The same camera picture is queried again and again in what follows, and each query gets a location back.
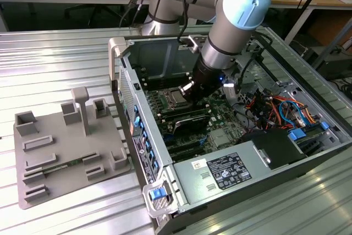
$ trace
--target orange wire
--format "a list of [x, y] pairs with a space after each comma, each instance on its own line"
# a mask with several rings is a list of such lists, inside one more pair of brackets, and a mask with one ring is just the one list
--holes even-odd
[[[303, 103], [301, 103], [301, 102], [299, 102], [299, 101], [297, 101], [297, 100], [295, 100], [295, 99], [286, 99], [285, 97], [281, 97], [281, 96], [274, 96], [273, 98], [274, 98], [274, 99], [277, 99], [277, 100], [280, 100], [280, 101], [291, 100], [291, 101], [297, 103], [298, 105], [304, 106]], [[309, 111], [308, 111], [307, 108], [306, 108], [306, 112], [307, 112], [307, 115], [305, 115], [304, 113], [303, 113], [303, 115], [304, 115], [311, 123], [316, 123], [316, 122], [314, 121], [314, 119], [310, 116]]]
[[278, 111], [277, 111], [277, 109], [276, 109], [276, 107], [275, 107], [275, 105], [273, 104], [272, 101], [271, 101], [271, 105], [272, 105], [272, 107], [273, 107], [273, 110], [275, 111], [275, 114], [276, 114], [276, 116], [277, 116], [277, 119], [279, 120], [279, 125], [281, 125], [281, 117], [280, 117], [280, 114], [278, 113]]

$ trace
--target circuit board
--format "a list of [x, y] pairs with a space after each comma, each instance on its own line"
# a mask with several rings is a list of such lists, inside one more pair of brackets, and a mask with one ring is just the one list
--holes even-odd
[[[145, 91], [145, 94], [174, 161], [230, 147], [245, 133], [221, 89], [204, 98], [198, 106], [185, 101], [177, 88]], [[192, 129], [189, 127], [187, 133], [175, 131], [175, 124], [192, 117], [198, 118], [192, 127], [199, 125], [201, 129], [194, 133], [189, 132]]]

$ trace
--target slotted aluminum surface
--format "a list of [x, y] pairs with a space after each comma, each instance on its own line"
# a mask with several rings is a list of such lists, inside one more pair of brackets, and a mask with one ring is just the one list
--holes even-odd
[[[187, 32], [208, 32], [208, 26]], [[135, 171], [22, 210], [18, 207], [13, 140], [15, 113], [61, 111], [70, 89], [86, 86], [87, 104], [104, 98], [120, 133], [108, 75], [108, 41], [134, 29], [0, 34], [0, 234], [154, 234]], [[119, 60], [115, 60], [115, 72]]]
[[[107, 43], [110, 37], [136, 34], [105, 29], [0, 35], [0, 234], [153, 234], [134, 171], [28, 210], [17, 205], [14, 114], [59, 112], [60, 104], [71, 99], [70, 89], [84, 85], [92, 99], [105, 98], [120, 128], [108, 85]], [[296, 54], [273, 36], [278, 52], [296, 60]], [[265, 65], [278, 79], [288, 80], [269, 55]], [[327, 96], [335, 97], [332, 92]], [[352, 149], [179, 234], [351, 234], [351, 190]]]

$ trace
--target blue connector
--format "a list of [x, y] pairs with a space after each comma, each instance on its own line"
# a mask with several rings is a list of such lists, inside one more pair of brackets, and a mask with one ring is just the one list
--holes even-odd
[[160, 198], [164, 198], [167, 196], [166, 190], [163, 187], [154, 189], [153, 191], [150, 191], [150, 197], [152, 200], [157, 200]]
[[306, 137], [306, 134], [302, 129], [293, 129], [288, 135], [291, 140], [298, 140], [300, 138]]
[[150, 160], [151, 162], [153, 162], [154, 159], [155, 159], [154, 151], [150, 151], [150, 153], [149, 153], [149, 160]]
[[140, 122], [141, 122], [141, 118], [139, 116], [136, 117], [136, 120], [134, 120], [134, 126], [138, 127]]
[[147, 150], [147, 152], [150, 152], [152, 149], [152, 145], [148, 140], [145, 142], [145, 149]]
[[147, 140], [147, 139], [148, 139], [148, 134], [147, 134], [146, 131], [143, 132], [143, 138], [144, 138], [144, 140]]
[[327, 130], [329, 128], [329, 124], [326, 123], [325, 121], [323, 121], [322, 123], [320, 123], [320, 126], [324, 129]]
[[154, 170], [155, 170], [155, 173], [158, 173], [158, 171], [159, 171], [159, 164], [158, 164], [157, 161], [154, 161], [154, 163], [153, 163], [153, 168], [154, 168]]

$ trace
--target warning label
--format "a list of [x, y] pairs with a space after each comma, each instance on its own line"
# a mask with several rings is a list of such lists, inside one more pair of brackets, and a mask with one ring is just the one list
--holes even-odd
[[252, 178], [237, 152], [209, 161], [207, 165], [222, 190]]

